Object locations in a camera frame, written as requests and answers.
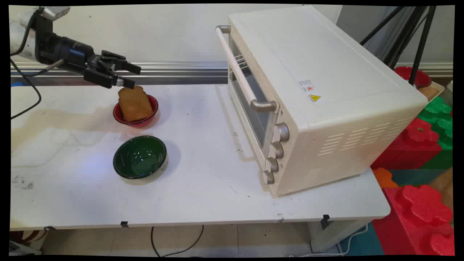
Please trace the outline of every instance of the tiled floor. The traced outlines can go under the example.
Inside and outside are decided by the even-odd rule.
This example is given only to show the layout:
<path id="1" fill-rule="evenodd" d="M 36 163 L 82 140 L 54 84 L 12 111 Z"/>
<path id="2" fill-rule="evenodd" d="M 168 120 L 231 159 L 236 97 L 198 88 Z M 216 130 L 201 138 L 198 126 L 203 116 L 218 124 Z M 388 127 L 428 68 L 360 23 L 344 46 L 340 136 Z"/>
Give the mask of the tiled floor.
<path id="1" fill-rule="evenodd" d="M 44 254 L 156 256 L 151 228 L 51 230 Z M 160 255 L 181 251 L 195 242 L 201 226 L 155 227 L 153 241 Z M 198 243 L 176 257 L 286 257 L 309 254 L 305 222 L 205 226 Z M 328 253 L 337 253 L 332 248 Z"/>

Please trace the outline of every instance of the toast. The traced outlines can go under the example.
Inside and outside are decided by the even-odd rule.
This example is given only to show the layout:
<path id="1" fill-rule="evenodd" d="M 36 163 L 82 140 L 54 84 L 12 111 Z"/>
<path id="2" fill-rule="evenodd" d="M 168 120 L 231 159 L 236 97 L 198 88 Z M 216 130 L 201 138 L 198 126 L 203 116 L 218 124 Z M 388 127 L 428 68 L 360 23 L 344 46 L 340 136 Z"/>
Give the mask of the toast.
<path id="1" fill-rule="evenodd" d="M 136 85 L 133 90 L 122 88 L 118 95 L 124 121 L 142 120 L 153 113 L 148 96 L 141 86 Z"/>

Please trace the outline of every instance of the oven handle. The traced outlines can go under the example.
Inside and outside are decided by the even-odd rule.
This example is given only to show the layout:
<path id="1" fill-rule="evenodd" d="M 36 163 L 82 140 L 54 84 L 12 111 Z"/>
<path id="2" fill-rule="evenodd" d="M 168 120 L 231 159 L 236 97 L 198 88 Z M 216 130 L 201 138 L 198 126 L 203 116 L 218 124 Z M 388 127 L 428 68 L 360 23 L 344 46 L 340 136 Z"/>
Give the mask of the oven handle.
<path id="1" fill-rule="evenodd" d="M 277 102 L 270 101 L 270 102 L 261 103 L 261 102 L 258 102 L 258 100 L 256 99 L 255 94 L 251 90 L 251 87 L 248 84 L 248 81 L 246 80 L 245 75 L 243 75 L 243 72 L 240 69 L 240 66 L 238 65 L 229 45 L 226 42 L 226 39 L 224 38 L 223 34 L 230 33 L 230 32 L 231 32 L 230 26 L 217 26 L 216 27 L 216 33 L 222 44 L 222 47 L 224 48 L 224 51 L 226 52 L 227 60 L 229 60 L 229 64 L 232 68 L 232 71 L 235 73 L 235 77 L 237 78 L 240 88 L 242 88 L 243 94 L 245 95 L 246 101 L 250 105 L 250 108 L 254 111 L 259 111 L 259 112 L 264 112 L 264 111 L 276 112 Z"/>

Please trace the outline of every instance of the robotic arm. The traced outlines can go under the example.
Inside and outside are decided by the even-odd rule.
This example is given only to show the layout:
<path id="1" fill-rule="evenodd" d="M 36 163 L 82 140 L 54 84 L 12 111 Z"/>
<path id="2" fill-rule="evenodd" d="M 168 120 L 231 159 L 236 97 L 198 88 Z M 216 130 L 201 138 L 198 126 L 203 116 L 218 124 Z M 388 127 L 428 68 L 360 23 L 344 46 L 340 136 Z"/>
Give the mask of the robotic arm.
<path id="1" fill-rule="evenodd" d="M 134 88 L 135 82 L 118 76 L 115 71 L 126 70 L 140 74 L 141 68 L 128 63 L 122 55 L 102 51 L 95 54 L 84 43 L 53 33 L 53 21 L 66 15 L 70 7 L 37 7 L 20 13 L 19 20 L 10 19 L 10 56 L 18 54 L 27 59 L 84 76 L 84 80 L 111 88 Z"/>

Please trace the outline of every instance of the table surface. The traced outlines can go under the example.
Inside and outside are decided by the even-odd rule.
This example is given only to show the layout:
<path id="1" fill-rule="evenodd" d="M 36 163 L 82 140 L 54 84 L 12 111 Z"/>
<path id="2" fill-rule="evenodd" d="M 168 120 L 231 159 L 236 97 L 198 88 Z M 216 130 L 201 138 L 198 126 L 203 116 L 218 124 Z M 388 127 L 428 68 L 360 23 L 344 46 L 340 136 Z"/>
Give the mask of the table surface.
<path id="1" fill-rule="evenodd" d="M 147 85 L 155 120 L 136 129 L 112 116 L 119 88 L 40 86 L 42 102 L 11 121 L 10 230 L 382 218 L 390 213 L 372 171 L 283 197 L 261 173 L 227 85 Z M 11 89 L 14 115 L 34 104 Z M 164 171 L 128 180 L 113 155 L 140 135 L 168 150 Z"/>

